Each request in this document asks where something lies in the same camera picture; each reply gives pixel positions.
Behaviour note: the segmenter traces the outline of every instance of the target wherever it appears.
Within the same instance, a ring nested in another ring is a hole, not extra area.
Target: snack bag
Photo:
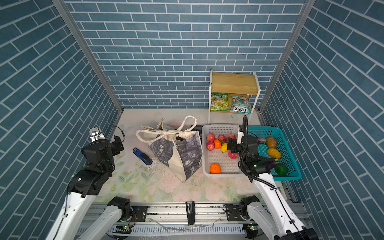
[[[251,114],[251,105],[249,103],[249,99],[240,96],[232,97],[232,108],[231,112],[233,113],[245,113]]]
[[[212,93],[211,110],[228,111],[228,93]]]

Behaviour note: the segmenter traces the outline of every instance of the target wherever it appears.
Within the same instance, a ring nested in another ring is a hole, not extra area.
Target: bag handle
[[[195,116],[192,116],[192,115],[188,115],[184,118],[183,122],[181,123],[180,127],[178,129],[176,129],[176,131],[181,131],[181,129],[184,127],[184,124],[185,124],[185,121],[188,119],[188,118],[192,118],[194,119],[194,123],[192,125],[192,127],[190,127],[189,129],[187,130],[184,130],[184,132],[189,132],[191,131],[192,129],[194,129],[197,125],[197,118]]]
[[[152,140],[144,140],[141,136],[140,136],[140,133],[151,133],[151,134],[156,134],[156,135],[159,135],[157,138],[155,139],[152,139]],[[157,141],[161,138],[163,138],[165,135],[169,135],[169,134],[175,134],[175,132],[167,132],[167,131],[162,131],[162,130],[146,130],[146,129],[142,129],[142,130],[137,130],[136,131],[136,137],[142,141],[142,142],[154,142],[154,141]]]

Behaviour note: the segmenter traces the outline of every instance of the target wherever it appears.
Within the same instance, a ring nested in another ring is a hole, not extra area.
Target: teal basket
[[[271,170],[271,174],[275,181],[289,181],[289,180],[298,180],[301,178],[301,172],[297,166],[296,160],[293,157],[292,151],[285,139],[285,136],[280,128],[278,127],[248,127],[248,132],[255,134],[258,137],[267,138],[272,136],[277,142],[276,150],[281,153],[281,161],[285,166],[287,166],[289,172],[285,176],[278,175],[274,169]],[[264,144],[259,144],[258,152],[260,156],[270,157],[266,151],[268,146]]]

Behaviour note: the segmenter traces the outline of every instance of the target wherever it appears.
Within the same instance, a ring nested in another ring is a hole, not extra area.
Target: plastic basket
[[[278,127],[248,127],[248,132],[256,134],[258,137],[267,138],[272,136],[277,142],[276,150],[281,153],[281,161],[285,166],[287,166],[289,172],[285,176],[278,175],[274,169],[271,170],[271,174],[275,181],[289,181],[289,180],[298,180],[301,178],[301,172],[297,166],[296,160],[293,157],[292,151],[288,145],[287,140],[280,128]],[[266,151],[268,146],[264,144],[259,144],[258,153],[263,157],[270,157]]]
[[[267,138],[273,136],[276,139],[277,146],[276,150],[281,153],[279,159],[285,166],[287,166],[289,172],[285,176],[276,174],[275,170],[272,169],[271,174],[273,179],[276,181],[288,181],[297,180],[301,178],[301,172],[297,166],[295,158],[291,152],[291,149],[285,139],[285,136],[280,128],[278,127],[248,127],[250,133],[256,134],[258,137]],[[227,136],[229,133],[233,133],[237,137],[238,125],[205,125],[202,128],[202,145],[203,145],[203,172],[205,175],[210,177],[244,177],[244,174],[237,166],[237,160],[230,159],[227,153],[221,152],[219,149],[208,151],[205,147],[207,145],[207,135],[213,133],[216,137],[220,134]],[[260,144],[258,147],[258,153],[263,157],[270,157],[266,151],[268,147]],[[218,163],[221,167],[221,174],[211,174],[210,166],[212,163]]]
[[[208,133],[213,133],[217,138],[220,134],[225,137],[233,133],[237,138],[238,125],[224,125],[224,124],[211,124],[205,125],[201,129],[201,143],[203,146],[203,173],[209,177],[244,177],[244,174],[241,172],[237,166],[238,159],[231,159],[228,156],[227,152],[221,152],[221,149],[214,149],[209,151],[207,146],[207,135]],[[210,166],[213,163],[220,165],[221,173],[220,174],[211,174]]]

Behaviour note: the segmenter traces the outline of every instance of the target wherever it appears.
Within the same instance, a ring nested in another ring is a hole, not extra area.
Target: blue brick wall
[[[256,71],[260,102],[303,2],[66,0],[124,108],[207,108],[211,68]]]
[[[0,1],[0,238],[44,239],[117,112],[50,0]]]
[[[384,239],[384,2],[316,0],[268,102],[322,239]]]

